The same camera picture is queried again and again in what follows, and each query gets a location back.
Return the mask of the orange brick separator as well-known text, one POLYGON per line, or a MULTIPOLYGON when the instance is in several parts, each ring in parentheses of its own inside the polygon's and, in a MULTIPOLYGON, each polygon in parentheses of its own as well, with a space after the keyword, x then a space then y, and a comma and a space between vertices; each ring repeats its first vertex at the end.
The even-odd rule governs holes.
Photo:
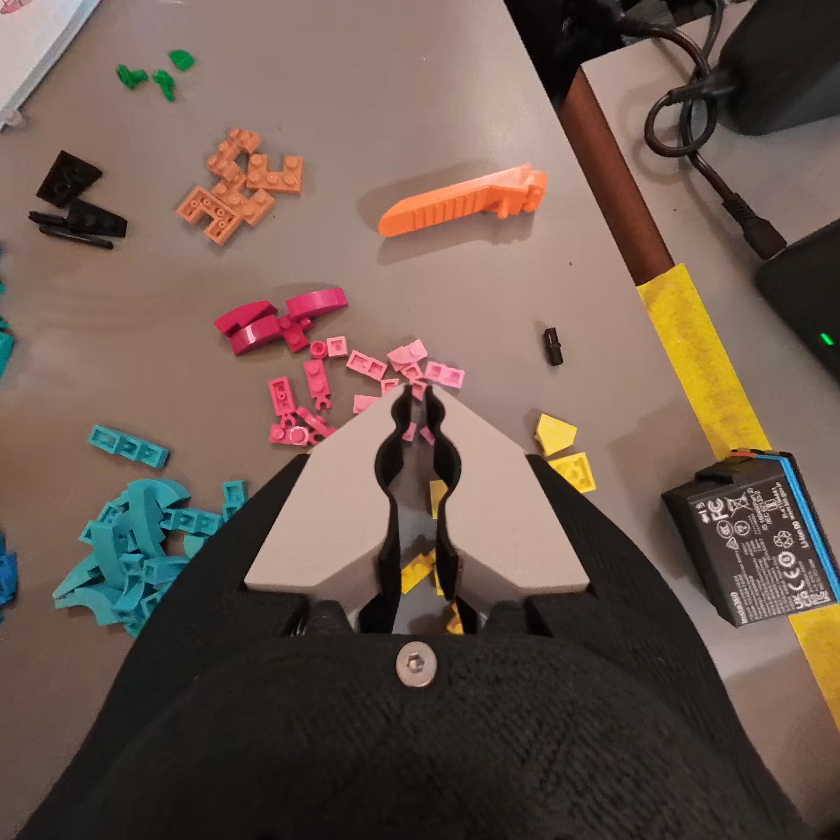
POLYGON ((378 225, 390 238, 484 212, 504 220, 537 210, 547 191, 549 175, 521 164, 505 171, 409 196, 389 208, 378 225))

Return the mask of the long teal lego plate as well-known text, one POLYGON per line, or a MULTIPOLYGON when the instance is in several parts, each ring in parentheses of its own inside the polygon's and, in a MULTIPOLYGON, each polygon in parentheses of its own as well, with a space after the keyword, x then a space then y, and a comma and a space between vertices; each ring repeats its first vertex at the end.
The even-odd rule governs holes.
POLYGON ((171 454, 168 448, 102 425, 92 428, 87 441, 107 454, 121 456, 153 469, 162 469, 171 454))

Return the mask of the black power adapter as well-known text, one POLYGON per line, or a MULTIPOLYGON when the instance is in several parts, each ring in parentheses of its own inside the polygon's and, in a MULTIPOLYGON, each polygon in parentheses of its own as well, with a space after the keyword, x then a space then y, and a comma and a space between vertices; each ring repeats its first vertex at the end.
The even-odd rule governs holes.
POLYGON ((839 114, 839 2, 757 1, 723 46, 722 121, 776 133, 839 114))

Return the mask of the black charger box green light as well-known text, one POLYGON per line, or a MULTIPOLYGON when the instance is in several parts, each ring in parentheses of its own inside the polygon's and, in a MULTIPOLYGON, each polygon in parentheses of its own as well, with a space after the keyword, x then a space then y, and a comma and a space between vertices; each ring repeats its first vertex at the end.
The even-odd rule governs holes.
POLYGON ((754 284, 815 360, 839 381, 839 221, 762 265, 754 284))

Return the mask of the black square lego plate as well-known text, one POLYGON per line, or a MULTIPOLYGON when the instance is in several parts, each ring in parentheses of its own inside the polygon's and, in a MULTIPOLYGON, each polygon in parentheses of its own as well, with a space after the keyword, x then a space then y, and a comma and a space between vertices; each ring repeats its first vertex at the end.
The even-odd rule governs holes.
POLYGON ((103 175, 103 171, 65 150, 61 150, 36 192, 38 199, 64 208, 79 198, 103 175))

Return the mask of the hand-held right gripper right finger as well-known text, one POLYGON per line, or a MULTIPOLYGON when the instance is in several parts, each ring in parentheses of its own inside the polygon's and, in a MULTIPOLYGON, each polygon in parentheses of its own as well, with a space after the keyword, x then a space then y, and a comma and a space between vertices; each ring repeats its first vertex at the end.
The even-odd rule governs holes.
POLYGON ((585 592, 590 577, 535 469, 538 460, 452 394, 423 400, 436 496, 435 569, 447 630, 473 634, 498 604, 585 592))

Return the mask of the pile of pink lego pieces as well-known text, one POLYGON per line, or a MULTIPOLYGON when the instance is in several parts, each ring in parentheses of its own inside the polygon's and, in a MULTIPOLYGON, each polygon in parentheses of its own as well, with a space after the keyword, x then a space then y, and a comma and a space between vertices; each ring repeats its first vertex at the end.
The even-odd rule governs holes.
POLYGON ((344 336, 314 341, 309 356, 301 363, 304 386, 300 394, 288 375, 268 381, 275 414, 275 422, 269 428, 271 445, 308 448, 334 434, 336 427, 328 418, 333 398, 331 362, 340 362, 348 372, 371 380, 380 388, 376 394, 353 395, 354 416, 404 385, 409 386, 412 399, 420 403, 430 385, 458 391, 466 379, 464 370, 432 360, 421 340, 397 347, 384 360, 352 350, 344 336))

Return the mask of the pile of teal lego pieces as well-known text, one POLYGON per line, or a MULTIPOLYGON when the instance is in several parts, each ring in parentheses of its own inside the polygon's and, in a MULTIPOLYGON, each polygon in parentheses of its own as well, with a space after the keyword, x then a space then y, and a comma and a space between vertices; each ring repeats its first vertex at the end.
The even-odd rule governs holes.
POLYGON ((84 608, 98 625, 139 636, 180 573, 246 504, 248 487, 223 483, 220 513, 190 507, 190 499, 173 479, 131 481, 84 528, 88 554, 54 590, 55 608, 84 608))

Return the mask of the yellow tape strip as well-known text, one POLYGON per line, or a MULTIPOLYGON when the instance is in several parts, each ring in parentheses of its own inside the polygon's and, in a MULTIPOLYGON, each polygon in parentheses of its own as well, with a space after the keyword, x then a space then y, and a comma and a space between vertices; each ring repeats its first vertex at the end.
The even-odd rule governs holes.
MULTIPOLYGON (((683 264, 637 288, 704 435, 719 459, 770 441, 683 264)), ((791 619, 836 725, 839 723, 839 607, 791 619)))

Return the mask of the pile of yellow lego pieces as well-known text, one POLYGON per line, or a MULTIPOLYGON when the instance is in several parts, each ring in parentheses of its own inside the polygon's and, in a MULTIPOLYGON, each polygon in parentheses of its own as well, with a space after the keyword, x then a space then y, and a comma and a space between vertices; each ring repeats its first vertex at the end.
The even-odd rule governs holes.
MULTIPOLYGON (((417 434, 420 434, 430 445, 433 436, 427 427, 422 427, 417 434)), ((565 478, 575 489, 586 493, 595 489, 595 481, 592 468, 585 453, 576 453, 557 457, 557 455, 574 445, 576 427, 565 423, 558 418, 547 414, 541 414, 536 426, 534 438, 539 443, 543 456, 549 460, 549 466, 559 475, 565 478)), ((441 479, 433 479, 429 482, 429 510, 433 520, 438 519, 438 506, 447 490, 445 482, 441 479)), ((427 553, 420 553, 402 569, 402 593, 408 594, 425 579, 434 583, 436 594, 444 598, 443 588, 438 579, 436 569, 436 549, 427 553)), ((449 613, 444 617, 448 619, 446 632, 451 635, 463 635, 464 628, 461 615, 457 605, 452 605, 449 613)))

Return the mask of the magenta curved lego piece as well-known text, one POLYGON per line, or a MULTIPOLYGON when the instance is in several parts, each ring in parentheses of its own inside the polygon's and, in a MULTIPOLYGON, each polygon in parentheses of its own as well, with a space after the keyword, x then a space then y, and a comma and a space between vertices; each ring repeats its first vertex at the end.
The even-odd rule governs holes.
POLYGON ((259 350, 276 341, 284 340, 286 332, 295 325, 287 317, 266 315, 239 329, 228 341, 235 355, 259 350))
POLYGON ((251 323, 276 314, 277 308, 270 301, 253 301, 226 312, 213 324, 220 333, 230 338, 251 323))
POLYGON ((285 300, 292 319, 318 319, 349 306, 340 287, 314 290, 285 300))

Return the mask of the pile of light orange lego pieces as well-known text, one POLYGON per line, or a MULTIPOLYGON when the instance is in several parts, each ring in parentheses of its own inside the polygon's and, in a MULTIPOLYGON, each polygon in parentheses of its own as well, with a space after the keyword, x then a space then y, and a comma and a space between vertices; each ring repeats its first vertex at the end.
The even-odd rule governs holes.
POLYGON ((256 227, 268 217, 277 195, 300 195, 303 157, 285 155, 281 168, 273 170, 260 145, 256 132, 229 129, 206 160, 215 183, 209 189, 195 185, 176 208, 176 215, 192 226, 205 222, 205 236, 223 246, 243 226, 256 227))

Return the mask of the lego instruction booklet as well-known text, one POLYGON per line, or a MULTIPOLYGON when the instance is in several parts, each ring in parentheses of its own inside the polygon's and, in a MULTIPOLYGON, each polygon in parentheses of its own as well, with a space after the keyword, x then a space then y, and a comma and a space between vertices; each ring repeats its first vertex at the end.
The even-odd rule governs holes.
POLYGON ((20 110, 62 57, 99 1, 1 2, 1 113, 20 110))

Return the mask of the black wedge lego plate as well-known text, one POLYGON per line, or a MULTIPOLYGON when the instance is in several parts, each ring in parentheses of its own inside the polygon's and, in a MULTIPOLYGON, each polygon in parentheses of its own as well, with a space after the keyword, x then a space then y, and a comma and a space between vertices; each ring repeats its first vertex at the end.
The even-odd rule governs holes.
POLYGON ((105 238, 125 238, 127 220, 105 208, 76 197, 66 205, 66 228, 74 234, 105 238))

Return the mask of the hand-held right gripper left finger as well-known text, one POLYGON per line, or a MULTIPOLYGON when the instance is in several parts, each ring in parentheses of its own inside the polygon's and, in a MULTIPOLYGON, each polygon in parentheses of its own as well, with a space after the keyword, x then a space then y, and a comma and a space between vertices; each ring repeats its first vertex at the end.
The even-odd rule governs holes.
POLYGON ((392 632, 402 579, 391 485, 412 404, 408 385, 395 389, 312 450, 245 576, 250 590, 337 602, 363 633, 392 632))

